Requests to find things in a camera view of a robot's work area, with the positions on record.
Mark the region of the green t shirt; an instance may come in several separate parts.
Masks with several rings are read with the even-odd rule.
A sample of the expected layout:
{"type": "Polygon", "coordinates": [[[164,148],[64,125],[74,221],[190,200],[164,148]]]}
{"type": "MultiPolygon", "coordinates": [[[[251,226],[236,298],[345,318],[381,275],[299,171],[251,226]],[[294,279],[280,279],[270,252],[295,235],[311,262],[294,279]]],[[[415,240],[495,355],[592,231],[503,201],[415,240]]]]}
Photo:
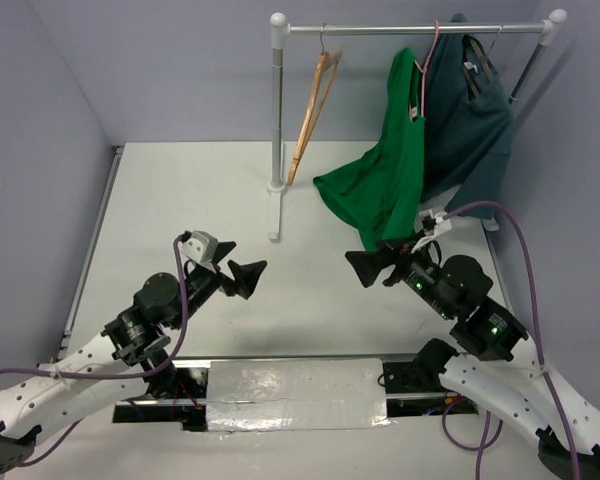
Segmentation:
{"type": "Polygon", "coordinates": [[[378,142],[359,159],[313,179],[326,207],[358,232],[367,250],[414,229],[424,182],[422,76],[413,51],[399,51],[378,142]]]}

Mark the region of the pink wire hanger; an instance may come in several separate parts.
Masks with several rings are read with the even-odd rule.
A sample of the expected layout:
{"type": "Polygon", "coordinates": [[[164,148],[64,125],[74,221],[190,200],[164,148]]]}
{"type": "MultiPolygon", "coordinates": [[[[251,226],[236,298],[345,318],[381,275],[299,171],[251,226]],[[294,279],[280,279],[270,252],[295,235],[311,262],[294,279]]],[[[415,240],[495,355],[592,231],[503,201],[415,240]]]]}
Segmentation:
{"type": "Polygon", "coordinates": [[[434,55],[436,46],[438,44],[438,40],[439,40],[439,36],[440,36],[440,23],[438,20],[436,20],[434,22],[434,37],[431,43],[431,47],[429,49],[429,52],[426,56],[426,59],[424,61],[424,63],[422,65],[420,65],[419,63],[416,63],[416,67],[420,70],[421,72],[421,85],[420,85],[420,116],[424,117],[425,116],[425,109],[426,109],[426,78],[427,78],[427,73],[429,71],[429,67],[431,64],[431,60],[432,57],[434,55]]]}

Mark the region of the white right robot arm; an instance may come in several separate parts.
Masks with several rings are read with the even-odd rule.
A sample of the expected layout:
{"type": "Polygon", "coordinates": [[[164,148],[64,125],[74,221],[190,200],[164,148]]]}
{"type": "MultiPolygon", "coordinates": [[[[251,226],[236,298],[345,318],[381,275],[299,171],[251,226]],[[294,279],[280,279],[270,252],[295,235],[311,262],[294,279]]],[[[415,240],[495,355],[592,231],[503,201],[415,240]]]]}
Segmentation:
{"type": "Polygon", "coordinates": [[[600,479],[600,410],[551,372],[539,341],[489,297],[493,282],[477,260],[443,259],[414,239],[345,258],[363,286],[389,268],[385,286],[406,284],[454,324],[454,345],[433,338],[412,359],[384,364],[377,382],[387,393],[455,391],[526,437],[558,478],[600,479]]]}

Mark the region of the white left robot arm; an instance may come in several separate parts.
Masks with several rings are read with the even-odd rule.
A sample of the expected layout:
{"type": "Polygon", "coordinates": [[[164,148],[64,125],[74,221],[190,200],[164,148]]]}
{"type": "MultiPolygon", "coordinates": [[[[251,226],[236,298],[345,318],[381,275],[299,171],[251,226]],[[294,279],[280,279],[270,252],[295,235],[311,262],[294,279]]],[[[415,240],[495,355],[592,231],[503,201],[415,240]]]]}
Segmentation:
{"type": "Polygon", "coordinates": [[[0,475],[38,462],[38,445],[119,401],[142,396],[195,401],[204,388],[174,366],[165,350],[169,331],[182,332],[186,320],[216,293],[249,299],[266,266],[266,261],[230,261],[229,275],[196,266],[182,280],[156,273],[132,305],[86,345],[0,390],[0,475]]]}

